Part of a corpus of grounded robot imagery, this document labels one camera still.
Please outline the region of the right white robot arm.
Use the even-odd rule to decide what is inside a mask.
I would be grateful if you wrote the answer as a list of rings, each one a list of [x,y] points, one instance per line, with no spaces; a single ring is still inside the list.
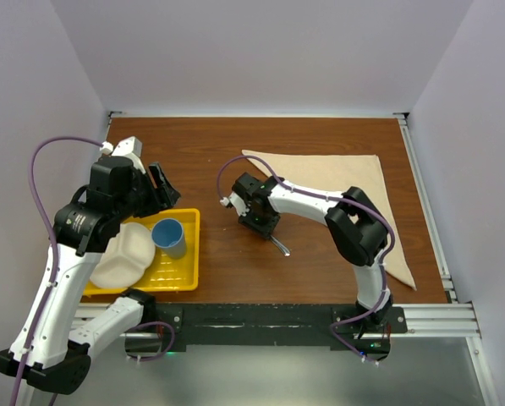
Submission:
[[[232,192],[220,199],[233,208],[239,223],[270,239],[282,214],[327,227],[338,253],[352,266],[358,287],[358,314],[345,322],[378,332],[388,322],[392,294],[384,259],[394,248],[394,231],[367,194],[357,187],[326,192],[293,184],[275,175],[265,181],[243,173]]]

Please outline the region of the beige cloth napkin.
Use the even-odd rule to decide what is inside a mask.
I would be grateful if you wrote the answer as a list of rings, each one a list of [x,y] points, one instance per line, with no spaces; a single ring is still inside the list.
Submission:
[[[328,192],[344,192],[351,187],[362,189],[387,220],[395,233],[395,247],[385,259],[387,273],[416,290],[412,271],[406,261],[397,224],[389,202],[380,158],[376,155],[284,155],[243,150],[243,154],[257,156],[253,160],[262,173],[275,174],[298,186]]]

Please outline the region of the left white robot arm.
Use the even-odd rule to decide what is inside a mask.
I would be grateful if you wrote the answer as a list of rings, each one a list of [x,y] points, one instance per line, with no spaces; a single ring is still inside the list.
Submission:
[[[129,217],[174,208],[180,194],[160,165],[140,166],[127,156],[103,156],[50,227],[47,269],[24,327],[0,351],[0,373],[43,392],[69,395],[86,378],[94,358],[122,333],[159,324],[156,301],[126,289],[103,313],[71,328],[86,284],[108,243]]]

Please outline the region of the silver table knife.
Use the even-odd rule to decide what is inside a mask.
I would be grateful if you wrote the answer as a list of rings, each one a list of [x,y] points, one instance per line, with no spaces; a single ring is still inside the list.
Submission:
[[[276,237],[274,236],[271,236],[270,237],[270,241],[281,251],[281,253],[285,256],[285,257],[289,257],[291,256],[291,251],[290,249],[284,245],[279,239],[277,239]]]

